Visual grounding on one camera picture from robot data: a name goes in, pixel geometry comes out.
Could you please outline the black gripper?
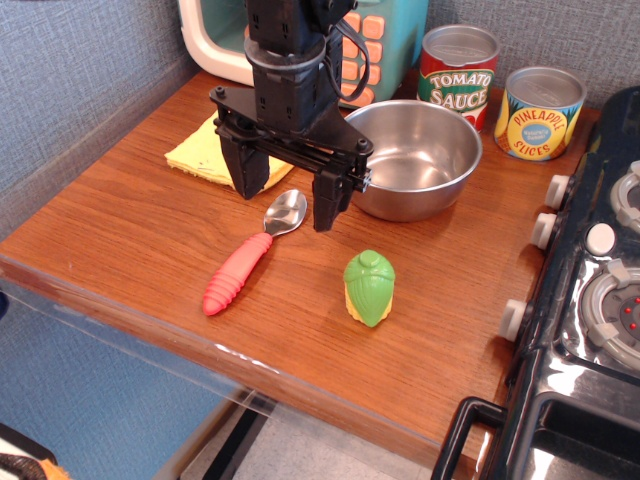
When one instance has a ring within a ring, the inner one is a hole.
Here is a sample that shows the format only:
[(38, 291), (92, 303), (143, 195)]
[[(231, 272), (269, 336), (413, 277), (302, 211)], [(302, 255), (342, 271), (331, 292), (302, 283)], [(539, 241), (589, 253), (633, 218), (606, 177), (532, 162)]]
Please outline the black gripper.
[(235, 190), (255, 197), (276, 157), (314, 174), (314, 229), (327, 232), (344, 212), (353, 191), (371, 181), (367, 160), (373, 143), (346, 122), (339, 110), (342, 48), (316, 45), (302, 55), (246, 48), (253, 68), (251, 88), (214, 88), (216, 132)]

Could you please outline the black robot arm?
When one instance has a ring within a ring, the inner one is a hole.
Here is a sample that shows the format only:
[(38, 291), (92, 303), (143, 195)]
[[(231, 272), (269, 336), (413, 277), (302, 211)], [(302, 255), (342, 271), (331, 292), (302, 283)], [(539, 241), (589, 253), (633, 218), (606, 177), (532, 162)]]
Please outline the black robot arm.
[(214, 124), (236, 191), (259, 193), (277, 158), (313, 173), (314, 228), (332, 229), (354, 192), (370, 182), (367, 160), (374, 145), (346, 121), (340, 101), (343, 40), (356, 40), (346, 22), (353, 1), (248, 1), (244, 42), (253, 88), (219, 86), (210, 93)]

